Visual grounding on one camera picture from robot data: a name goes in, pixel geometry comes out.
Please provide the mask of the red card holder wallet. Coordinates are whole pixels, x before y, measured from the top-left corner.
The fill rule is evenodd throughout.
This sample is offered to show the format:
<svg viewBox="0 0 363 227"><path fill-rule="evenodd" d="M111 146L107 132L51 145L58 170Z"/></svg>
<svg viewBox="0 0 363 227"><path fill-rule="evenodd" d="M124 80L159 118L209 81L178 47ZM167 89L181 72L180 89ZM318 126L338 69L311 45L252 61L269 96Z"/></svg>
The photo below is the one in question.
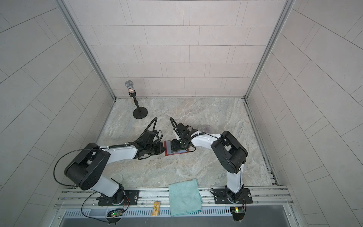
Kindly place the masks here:
<svg viewBox="0 0 363 227"><path fill-rule="evenodd" d="M174 151L171 148L172 145L172 140L169 141L165 141L164 142L164 147L165 147L165 156L171 156L171 155L178 155L178 154L184 154L184 153L188 153L188 150L179 150L179 151Z"/></svg>

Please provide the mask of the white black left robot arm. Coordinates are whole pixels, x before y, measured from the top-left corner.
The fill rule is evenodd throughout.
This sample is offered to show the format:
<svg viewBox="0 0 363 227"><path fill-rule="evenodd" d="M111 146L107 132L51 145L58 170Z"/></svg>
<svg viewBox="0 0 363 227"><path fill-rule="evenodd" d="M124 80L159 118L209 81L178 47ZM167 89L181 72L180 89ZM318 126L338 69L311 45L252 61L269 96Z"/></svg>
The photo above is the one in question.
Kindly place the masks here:
<svg viewBox="0 0 363 227"><path fill-rule="evenodd" d="M145 131L135 143L101 148L88 144L65 168L64 174L81 190L93 190L101 194L99 205L119 205L126 200L121 183L103 175L105 167L121 160L143 160L165 151L160 130Z"/></svg>

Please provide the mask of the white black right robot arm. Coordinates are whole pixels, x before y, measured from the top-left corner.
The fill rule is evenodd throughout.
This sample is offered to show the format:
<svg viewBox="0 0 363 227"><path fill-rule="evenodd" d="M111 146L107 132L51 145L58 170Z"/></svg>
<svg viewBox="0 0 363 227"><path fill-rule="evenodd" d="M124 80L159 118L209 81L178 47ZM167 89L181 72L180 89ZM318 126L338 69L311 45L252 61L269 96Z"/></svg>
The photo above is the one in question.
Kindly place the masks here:
<svg viewBox="0 0 363 227"><path fill-rule="evenodd" d="M213 150L222 167L227 171L226 197L231 203L241 202L243 199L243 168L248 151L228 131L221 134L209 134L182 123L172 124L176 139L171 142L172 151L190 148L207 148Z"/></svg>

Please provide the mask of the microphone on black stand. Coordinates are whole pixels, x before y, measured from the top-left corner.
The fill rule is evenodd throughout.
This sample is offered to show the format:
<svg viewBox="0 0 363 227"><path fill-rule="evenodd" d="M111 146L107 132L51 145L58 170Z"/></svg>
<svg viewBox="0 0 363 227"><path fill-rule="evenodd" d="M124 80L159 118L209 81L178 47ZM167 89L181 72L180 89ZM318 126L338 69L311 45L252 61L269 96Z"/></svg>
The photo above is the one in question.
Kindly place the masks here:
<svg viewBox="0 0 363 227"><path fill-rule="evenodd" d="M147 116L148 111L144 107L140 107L139 102L137 101L136 90L134 89L134 83L131 80L127 80L125 82L125 86L128 89L128 94L131 98L133 98L136 109L133 111L133 117L136 119L143 119Z"/></svg>

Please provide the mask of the teal folded cloth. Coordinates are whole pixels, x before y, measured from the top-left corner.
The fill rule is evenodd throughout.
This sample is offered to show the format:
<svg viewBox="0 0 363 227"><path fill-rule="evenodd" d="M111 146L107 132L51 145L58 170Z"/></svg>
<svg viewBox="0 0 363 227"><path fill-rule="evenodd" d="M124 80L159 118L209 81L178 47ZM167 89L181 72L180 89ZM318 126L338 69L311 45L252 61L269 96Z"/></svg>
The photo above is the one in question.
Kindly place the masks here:
<svg viewBox="0 0 363 227"><path fill-rule="evenodd" d="M202 210L202 197L197 179L170 184L168 192L172 217Z"/></svg>

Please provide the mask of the small wooden block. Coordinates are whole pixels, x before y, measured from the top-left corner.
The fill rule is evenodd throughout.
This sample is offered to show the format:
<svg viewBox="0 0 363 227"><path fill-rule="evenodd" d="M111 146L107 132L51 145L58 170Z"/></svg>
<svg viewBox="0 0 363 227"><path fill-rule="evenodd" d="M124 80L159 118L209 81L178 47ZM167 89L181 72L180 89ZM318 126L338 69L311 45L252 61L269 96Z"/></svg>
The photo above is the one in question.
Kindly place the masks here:
<svg viewBox="0 0 363 227"><path fill-rule="evenodd" d="M152 216L154 216L154 217L158 217L159 216L160 204L161 203L159 201L155 201L154 202Z"/></svg>

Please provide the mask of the left green circuit board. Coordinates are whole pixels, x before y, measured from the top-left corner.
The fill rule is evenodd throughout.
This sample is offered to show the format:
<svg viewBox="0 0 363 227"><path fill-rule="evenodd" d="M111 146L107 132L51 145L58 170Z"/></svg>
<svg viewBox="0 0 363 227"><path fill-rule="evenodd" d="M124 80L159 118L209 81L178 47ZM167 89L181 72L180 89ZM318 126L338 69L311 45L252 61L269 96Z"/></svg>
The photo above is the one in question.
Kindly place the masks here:
<svg viewBox="0 0 363 227"><path fill-rule="evenodd" d="M107 214L108 218L117 218L123 215L123 209L116 209L109 211Z"/></svg>

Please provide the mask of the green circuit board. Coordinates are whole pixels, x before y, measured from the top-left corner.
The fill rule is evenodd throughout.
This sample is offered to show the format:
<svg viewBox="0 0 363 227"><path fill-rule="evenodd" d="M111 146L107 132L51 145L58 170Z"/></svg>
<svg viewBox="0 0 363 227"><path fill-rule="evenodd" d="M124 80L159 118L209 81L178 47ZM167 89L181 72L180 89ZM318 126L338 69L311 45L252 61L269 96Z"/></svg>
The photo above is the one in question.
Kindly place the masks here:
<svg viewBox="0 0 363 227"><path fill-rule="evenodd" d="M108 218L117 218L123 215L123 209L116 209L109 211L107 214Z"/></svg>
<svg viewBox="0 0 363 227"><path fill-rule="evenodd" d="M244 207L230 207L230 213L234 221L242 221L245 217L246 209Z"/></svg>

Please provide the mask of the right green circuit board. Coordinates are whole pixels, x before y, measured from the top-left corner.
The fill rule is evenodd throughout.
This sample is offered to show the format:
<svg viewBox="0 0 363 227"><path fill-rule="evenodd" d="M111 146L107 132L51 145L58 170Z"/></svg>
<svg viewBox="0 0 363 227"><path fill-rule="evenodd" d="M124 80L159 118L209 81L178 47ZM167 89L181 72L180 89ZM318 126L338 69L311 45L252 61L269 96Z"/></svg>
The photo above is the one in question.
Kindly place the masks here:
<svg viewBox="0 0 363 227"><path fill-rule="evenodd" d="M230 207L230 213L234 221L242 221L245 217L246 209L244 207Z"/></svg>

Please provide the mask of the aluminium corner profile left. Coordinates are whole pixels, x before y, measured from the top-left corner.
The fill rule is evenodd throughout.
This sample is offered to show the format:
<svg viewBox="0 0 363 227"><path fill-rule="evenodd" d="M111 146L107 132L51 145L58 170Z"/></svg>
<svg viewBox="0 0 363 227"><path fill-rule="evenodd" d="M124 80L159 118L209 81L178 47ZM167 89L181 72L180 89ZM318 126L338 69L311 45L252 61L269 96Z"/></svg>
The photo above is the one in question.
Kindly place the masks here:
<svg viewBox="0 0 363 227"><path fill-rule="evenodd" d="M110 84L108 83L105 75L103 74L103 72L102 72L101 68L99 67L98 63L96 62L96 59L95 59L94 55L92 54L89 46L87 45L85 39L83 38L79 28L77 27L77 24L75 23L75 20L73 19L72 15L70 14L70 11L68 10L65 2L60 1L60 0L55 0L54 2L56 4L56 6L58 7L58 9L60 10L60 13L62 14L63 18L65 19L67 25L71 29L76 41L78 42L78 44L82 48L86 58L88 59L89 63L91 64L92 68L94 69L94 71L96 72L96 74L98 75L98 77L100 78L100 80L102 81L104 86L106 87L106 90L108 91L110 96L115 101L117 98L114 95L114 93L113 93L113 91L112 91L112 89L110 87Z"/></svg>

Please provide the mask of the aluminium corner profile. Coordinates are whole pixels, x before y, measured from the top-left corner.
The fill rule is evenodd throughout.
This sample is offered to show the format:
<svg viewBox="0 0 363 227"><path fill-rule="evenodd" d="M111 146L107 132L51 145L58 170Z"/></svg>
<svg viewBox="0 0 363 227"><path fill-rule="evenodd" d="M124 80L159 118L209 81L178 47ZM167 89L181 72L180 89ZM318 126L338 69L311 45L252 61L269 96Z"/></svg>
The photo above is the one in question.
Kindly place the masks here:
<svg viewBox="0 0 363 227"><path fill-rule="evenodd" d="M89 63L91 64L92 68L94 69L94 71L96 72L96 74L98 75L98 77L100 78L100 80L102 81L104 86L106 87L106 90L108 91L110 96L115 101L117 98L114 95L114 93L113 93L113 91L112 91L112 89L110 87L110 84L108 83L105 75L103 74L103 72L102 72L101 68L99 67L98 63L96 62L96 59L95 59L94 55L92 54L89 46L87 45L85 39L83 38L79 28L77 27L77 24L75 23L75 20L73 19L72 15L70 14L70 11L68 10L65 2L60 1L60 0L55 0L54 2L56 4L56 6L58 7L58 9L60 10L60 13L62 14L63 18L65 19L67 25L71 29L76 41L78 42L78 44L82 48L86 58L88 59Z"/></svg>
<svg viewBox="0 0 363 227"><path fill-rule="evenodd" d="M268 57L269 57L269 55L270 55L270 53L271 53L271 51L272 51L272 49L273 49L273 47L275 45L275 42L278 39L279 34L281 33L281 30L282 30L282 28L284 26L285 21L287 20L287 17L288 17L288 15L289 15L292 7L293 7L293 4L294 4L293 0L287 0L285 2L284 7L282 9L282 12L281 12L281 14L280 14L280 16L278 18L277 23L276 23L276 26L275 26L275 28L274 28L274 30L272 32L272 35L271 35L271 37L270 37L270 39L268 41L268 44L266 46L266 49L265 49L264 53L263 53L263 56L262 56L262 58L261 58L261 60L260 60L260 62L258 64L256 72L255 72L255 74L254 74L254 76L252 78L251 84L248 87L247 93L246 93L246 95L244 97L245 100L248 100L248 98L251 96L252 90L253 90L255 84L257 83L258 77L261 74L261 72L263 70L263 67L266 64L267 60L268 60Z"/></svg>

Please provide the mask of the aluminium corner profile right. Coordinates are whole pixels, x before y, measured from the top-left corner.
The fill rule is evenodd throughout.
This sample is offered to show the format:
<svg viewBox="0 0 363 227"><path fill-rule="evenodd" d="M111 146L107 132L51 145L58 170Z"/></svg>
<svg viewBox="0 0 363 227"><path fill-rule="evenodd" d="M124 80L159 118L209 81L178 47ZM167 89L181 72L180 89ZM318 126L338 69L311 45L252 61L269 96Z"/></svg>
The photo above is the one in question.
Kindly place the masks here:
<svg viewBox="0 0 363 227"><path fill-rule="evenodd" d="M248 100L248 98L251 96L252 90L253 90L255 84L257 83L258 77L261 74L261 72L263 70L263 67L266 64L267 60L268 60L268 57L269 57L269 55L270 55L270 53L271 53L271 51L272 51L272 49L273 49L273 47L275 45L275 42L278 39L279 34L281 33L281 30L282 30L282 28L284 26L285 21L287 20L287 17L288 17L288 15L289 15L292 7L293 7L293 4L294 4L293 0L287 0L285 2L284 7L282 9L282 12L281 12L281 14L280 14L280 16L278 18L277 23L276 23L276 26L275 26L275 28L274 28L274 30L272 32L272 35L271 35L271 37L270 37L270 39L268 41L268 44L266 46L266 49L265 49L264 53L263 53L263 56L262 56L262 58L261 58L261 60L260 60L260 62L258 64L256 72L255 72L255 74L254 74L254 76L252 78L251 84L248 87L247 93L246 93L246 95L244 97L245 100Z"/></svg>

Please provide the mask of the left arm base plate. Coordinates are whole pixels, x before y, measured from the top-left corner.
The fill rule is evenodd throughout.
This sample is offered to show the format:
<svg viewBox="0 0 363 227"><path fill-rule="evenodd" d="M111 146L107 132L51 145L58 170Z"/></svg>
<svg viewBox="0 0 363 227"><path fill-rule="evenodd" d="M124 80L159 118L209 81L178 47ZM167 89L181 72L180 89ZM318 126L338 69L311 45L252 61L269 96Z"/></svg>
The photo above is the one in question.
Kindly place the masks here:
<svg viewBox="0 0 363 227"><path fill-rule="evenodd" d="M138 202L139 190L122 190L117 192L113 197L107 197L101 194L97 197L99 206L121 206L136 205Z"/></svg>

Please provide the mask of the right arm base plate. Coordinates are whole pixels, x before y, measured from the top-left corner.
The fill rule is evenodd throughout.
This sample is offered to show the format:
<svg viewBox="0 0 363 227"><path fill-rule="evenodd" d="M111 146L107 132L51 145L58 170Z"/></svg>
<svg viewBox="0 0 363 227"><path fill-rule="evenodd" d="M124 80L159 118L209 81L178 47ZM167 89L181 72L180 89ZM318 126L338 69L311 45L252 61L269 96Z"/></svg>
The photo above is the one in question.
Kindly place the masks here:
<svg viewBox="0 0 363 227"><path fill-rule="evenodd" d="M252 195L248 188L242 188L234 194L228 188L211 188L209 190L215 200L215 204L252 204Z"/></svg>

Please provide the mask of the aluminium rail frame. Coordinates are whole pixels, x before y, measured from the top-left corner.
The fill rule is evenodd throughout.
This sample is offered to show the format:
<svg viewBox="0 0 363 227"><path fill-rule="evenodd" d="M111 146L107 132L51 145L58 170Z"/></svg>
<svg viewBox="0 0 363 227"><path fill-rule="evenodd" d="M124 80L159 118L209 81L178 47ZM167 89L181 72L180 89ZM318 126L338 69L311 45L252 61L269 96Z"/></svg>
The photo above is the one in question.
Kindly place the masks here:
<svg viewBox="0 0 363 227"><path fill-rule="evenodd" d="M171 192L169 188L130 188L125 189L125 199L113 204L100 193L80 189L63 189L52 206L55 209L67 208L151 208L156 201L161 207L181 203L191 205L200 201L202 207L227 205L292 205L293 200L285 186L247 186L240 198L233 202L227 197L224 187L200 187L187 195L187 190Z"/></svg>

